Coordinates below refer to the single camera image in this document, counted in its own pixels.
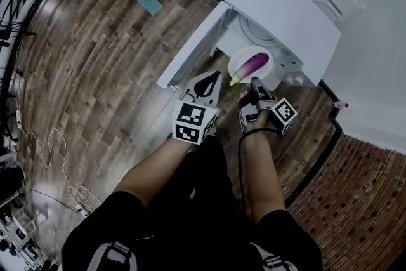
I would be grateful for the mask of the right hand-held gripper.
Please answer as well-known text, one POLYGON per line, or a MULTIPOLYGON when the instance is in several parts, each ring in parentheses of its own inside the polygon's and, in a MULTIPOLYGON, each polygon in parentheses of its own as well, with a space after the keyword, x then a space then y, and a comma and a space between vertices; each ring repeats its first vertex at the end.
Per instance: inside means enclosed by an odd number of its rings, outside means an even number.
POLYGON ((285 99, 277 101, 276 97, 265 91, 259 78, 251 79, 251 88, 239 101, 239 123, 242 130, 250 122, 258 120, 262 111, 269 112, 268 122, 275 128, 276 134, 283 136, 294 124, 298 115, 293 106, 285 99))

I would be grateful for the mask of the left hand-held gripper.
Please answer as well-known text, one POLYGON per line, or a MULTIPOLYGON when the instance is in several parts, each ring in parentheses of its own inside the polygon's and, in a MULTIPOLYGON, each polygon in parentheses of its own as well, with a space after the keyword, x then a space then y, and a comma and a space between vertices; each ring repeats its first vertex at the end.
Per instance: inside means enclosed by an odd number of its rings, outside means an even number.
POLYGON ((177 100, 172 120, 172 136, 200 145, 213 129, 223 76, 220 71, 205 72, 189 80, 185 96, 177 100))

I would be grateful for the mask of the purple eggplant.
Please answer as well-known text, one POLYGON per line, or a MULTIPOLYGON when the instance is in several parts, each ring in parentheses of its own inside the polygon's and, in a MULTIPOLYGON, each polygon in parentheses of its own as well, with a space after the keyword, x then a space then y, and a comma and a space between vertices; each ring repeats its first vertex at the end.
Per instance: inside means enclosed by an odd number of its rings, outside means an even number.
POLYGON ((250 57, 238 70, 234 73, 229 82, 230 86, 234 86, 239 83, 242 79, 249 77, 251 74, 255 73, 263 66, 265 66, 269 61, 269 56, 266 53, 257 53, 250 57))

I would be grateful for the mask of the white round plate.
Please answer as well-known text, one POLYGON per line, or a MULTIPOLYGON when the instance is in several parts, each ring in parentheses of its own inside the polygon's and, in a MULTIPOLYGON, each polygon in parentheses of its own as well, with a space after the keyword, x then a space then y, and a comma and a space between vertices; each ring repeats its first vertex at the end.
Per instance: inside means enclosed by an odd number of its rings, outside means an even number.
POLYGON ((260 46, 246 46, 245 48, 238 50, 238 52, 236 52, 228 62, 229 75, 232 77, 240 66, 242 66, 246 61, 248 61, 248 59, 250 59, 250 57, 256 55, 257 53, 266 53, 269 57, 269 61, 257 72, 243 78, 240 83, 249 84, 252 77, 258 77, 260 80, 265 79, 273 71, 274 59, 272 54, 266 48, 260 46))

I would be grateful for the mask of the white microwave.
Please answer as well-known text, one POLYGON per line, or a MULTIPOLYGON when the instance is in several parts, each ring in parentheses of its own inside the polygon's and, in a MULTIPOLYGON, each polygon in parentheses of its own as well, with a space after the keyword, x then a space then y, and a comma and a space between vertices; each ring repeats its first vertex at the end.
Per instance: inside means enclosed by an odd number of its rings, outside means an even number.
POLYGON ((274 38, 275 74, 293 86, 319 84, 341 37, 339 29, 311 0, 224 0, 208 14, 158 78, 162 88, 176 89, 205 50, 222 36, 245 39, 239 16, 262 26, 274 38))

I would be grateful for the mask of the person's right forearm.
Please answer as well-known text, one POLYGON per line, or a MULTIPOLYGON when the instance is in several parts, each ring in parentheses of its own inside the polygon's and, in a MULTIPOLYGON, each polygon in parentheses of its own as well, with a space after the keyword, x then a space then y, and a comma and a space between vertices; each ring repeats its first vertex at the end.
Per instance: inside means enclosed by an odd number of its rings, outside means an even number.
POLYGON ((268 213, 285 209, 282 186, 275 169, 265 128, 252 129, 242 140, 251 218, 254 223, 268 213))

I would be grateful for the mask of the person's left forearm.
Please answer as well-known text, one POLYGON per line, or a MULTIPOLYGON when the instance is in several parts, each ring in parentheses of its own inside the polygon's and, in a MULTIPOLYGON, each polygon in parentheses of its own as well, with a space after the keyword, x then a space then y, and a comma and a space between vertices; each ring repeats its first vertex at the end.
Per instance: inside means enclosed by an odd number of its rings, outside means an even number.
POLYGON ((191 143, 175 138, 166 140, 158 149, 131 168, 114 191, 130 193, 147 207, 171 179, 191 147, 191 143))

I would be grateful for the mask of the person's right hand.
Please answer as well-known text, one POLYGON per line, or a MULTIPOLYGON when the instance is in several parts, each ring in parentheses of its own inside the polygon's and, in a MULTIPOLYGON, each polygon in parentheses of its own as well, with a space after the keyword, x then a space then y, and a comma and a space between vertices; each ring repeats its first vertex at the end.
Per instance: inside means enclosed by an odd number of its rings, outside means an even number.
POLYGON ((268 123, 271 108, 276 104, 266 95, 262 99, 253 90, 244 91, 238 100, 239 122, 244 132, 264 128, 268 123))

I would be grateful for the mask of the person's black clothing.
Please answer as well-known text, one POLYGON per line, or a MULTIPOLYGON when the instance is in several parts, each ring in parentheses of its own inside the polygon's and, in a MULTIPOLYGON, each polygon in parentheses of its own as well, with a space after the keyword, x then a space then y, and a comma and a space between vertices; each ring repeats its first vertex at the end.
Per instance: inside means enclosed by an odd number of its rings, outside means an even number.
POLYGON ((322 271, 315 241, 284 210, 256 226, 242 216, 220 140, 207 136, 145 207, 113 192, 67 237, 63 271, 87 271, 114 244, 138 271, 322 271))

